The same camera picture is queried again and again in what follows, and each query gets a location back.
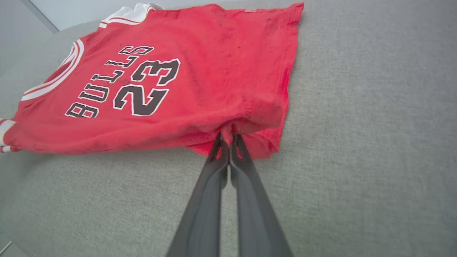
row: red fabric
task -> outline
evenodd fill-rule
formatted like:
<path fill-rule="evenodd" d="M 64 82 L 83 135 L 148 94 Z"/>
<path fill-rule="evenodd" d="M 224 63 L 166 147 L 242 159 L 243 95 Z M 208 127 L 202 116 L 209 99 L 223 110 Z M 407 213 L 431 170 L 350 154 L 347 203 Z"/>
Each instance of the red fabric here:
<path fill-rule="evenodd" d="M 216 134 L 230 143 L 232 133 L 245 134 L 253 157 L 277 152 L 287 112 L 287 85 L 297 48 L 298 22 L 303 3 L 285 9 L 224 10 L 207 5 L 182 10 L 150 11 L 136 25 L 109 23 L 81 38 L 82 57 L 76 68 L 50 92 L 19 103 L 16 123 L 3 137 L 14 150 L 57 154 L 145 150 L 186 146 L 208 155 Z M 119 54 L 126 46 L 151 46 L 145 55 Z M 127 68 L 104 65 L 127 62 Z M 158 85 L 170 70 L 132 75 L 146 62 L 180 61 L 175 79 Z M 59 68 L 54 79 L 68 65 Z M 94 74 L 115 83 L 91 80 Z M 78 98 L 87 84 L 109 88 L 104 102 Z M 133 94 L 123 109 L 113 107 L 126 85 L 142 85 L 143 105 L 153 88 L 168 89 L 156 111 L 132 115 Z M 74 102 L 98 108 L 94 118 L 74 118 L 66 112 Z"/>

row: gray cushion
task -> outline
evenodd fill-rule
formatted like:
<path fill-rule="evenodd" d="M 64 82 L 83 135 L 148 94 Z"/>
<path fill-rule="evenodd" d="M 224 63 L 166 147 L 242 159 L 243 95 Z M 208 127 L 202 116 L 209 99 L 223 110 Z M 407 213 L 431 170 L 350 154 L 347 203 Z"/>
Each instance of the gray cushion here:
<path fill-rule="evenodd" d="M 456 11 L 453 0 L 305 3 L 280 153 L 255 162 L 297 257 L 457 254 Z M 54 35 L 6 72 L 0 117 L 97 26 Z M 0 230 L 30 256 L 164 256 L 204 161 L 183 148 L 1 155 Z M 222 213 L 222 256 L 237 256 L 230 185 Z"/>

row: gray fabric surface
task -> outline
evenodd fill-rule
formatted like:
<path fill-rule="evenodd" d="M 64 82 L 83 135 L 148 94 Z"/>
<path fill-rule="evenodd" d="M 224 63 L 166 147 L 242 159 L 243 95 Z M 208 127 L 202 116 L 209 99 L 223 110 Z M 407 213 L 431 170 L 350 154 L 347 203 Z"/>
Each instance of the gray fabric surface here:
<path fill-rule="evenodd" d="M 456 12 L 453 0 L 306 2 L 280 153 L 255 163 L 297 257 L 457 255 Z M 97 25 L 6 72 L 0 117 Z M 164 256 L 204 160 L 182 148 L 1 155 L 0 230 L 31 256 Z M 237 256 L 236 226 L 229 186 L 222 256 Z"/>

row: basketball jersey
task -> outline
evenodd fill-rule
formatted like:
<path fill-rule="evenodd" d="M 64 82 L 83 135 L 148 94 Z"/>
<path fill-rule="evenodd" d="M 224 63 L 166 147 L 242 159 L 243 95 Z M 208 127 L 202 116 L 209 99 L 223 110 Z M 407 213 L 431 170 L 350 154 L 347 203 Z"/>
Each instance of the basketball jersey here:
<path fill-rule="evenodd" d="M 0 152 L 209 153 L 245 134 L 254 159 L 277 152 L 303 3 L 285 9 L 123 7 L 77 40 L 61 66 L 0 119 Z"/>

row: black letter with white outline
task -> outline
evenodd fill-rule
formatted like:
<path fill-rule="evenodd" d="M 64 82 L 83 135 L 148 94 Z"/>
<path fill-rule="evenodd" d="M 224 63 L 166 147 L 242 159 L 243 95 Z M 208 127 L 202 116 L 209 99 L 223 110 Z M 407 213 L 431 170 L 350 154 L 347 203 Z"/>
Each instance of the black letter with white outline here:
<path fill-rule="evenodd" d="M 114 66 L 121 66 L 124 68 L 128 68 L 138 58 L 139 58 L 139 56 L 130 55 L 129 57 L 127 57 L 128 62 L 126 62 L 126 63 L 108 60 L 104 65 L 114 65 Z"/>
<path fill-rule="evenodd" d="M 152 50 L 154 50 L 154 47 L 152 46 L 139 46 L 135 47 L 133 50 L 133 46 L 126 46 L 124 47 L 121 51 L 119 51 L 119 54 L 140 54 L 140 55 L 145 55 Z"/>
<path fill-rule="evenodd" d="M 68 109 L 67 112 L 65 113 L 66 116 L 77 117 L 77 118 L 95 118 L 95 117 L 97 117 L 97 114 L 98 114 L 97 107 L 85 105 L 80 102 L 74 102 L 70 106 L 70 109 Z"/>
<path fill-rule="evenodd" d="M 108 94 L 110 92 L 110 89 L 105 86 L 97 86 L 93 84 L 87 84 L 84 89 L 86 90 L 94 90 L 102 93 L 102 96 L 97 96 L 93 94 L 89 94 L 87 91 L 82 91 L 80 96 L 78 98 L 85 98 L 91 101 L 96 101 L 96 102 L 104 102 L 106 101 L 106 98 L 108 97 Z"/>
<path fill-rule="evenodd" d="M 134 116 L 149 116 L 153 114 L 162 100 L 165 98 L 169 89 L 157 89 L 153 88 L 149 93 L 149 101 L 146 102 L 144 98 L 144 87 L 142 85 L 126 85 L 122 86 L 116 94 L 113 100 L 113 108 L 122 110 L 127 103 L 125 99 L 127 95 L 130 95 L 132 115 Z"/>
<path fill-rule="evenodd" d="M 178 58 L 170 61 L 144 61 L 138 66 L 135 72 L 130 76 L 133 81 L 143 81 L 146 76 L 157 76 L 160 70 L 169 70 L 167 75 L 161 75 L 157 86 L 165 86 L 168 82 L 174 80 L 178 75 L 179 65 L 181 62 Z"/>
<path fill-rule="evenodd" d="M 95 73 L 94 76 L 90 80 L 106 80 L 108 83 L 113 84 L 116 80 L 124 74 L 123 70 L 114 70 L 113 77 L 108 76 L 100 76 L 100 74 Z"/>

